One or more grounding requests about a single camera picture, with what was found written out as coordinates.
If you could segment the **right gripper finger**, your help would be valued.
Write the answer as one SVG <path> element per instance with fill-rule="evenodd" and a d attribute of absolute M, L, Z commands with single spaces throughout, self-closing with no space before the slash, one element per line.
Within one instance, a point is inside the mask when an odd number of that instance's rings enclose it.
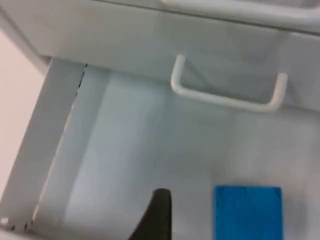
<path fill-rule="evenodd" d="M 153 191 L 150 202 L 130 240 L 170 240 L 172 238 L 172 195 L 166 188 Z"/>

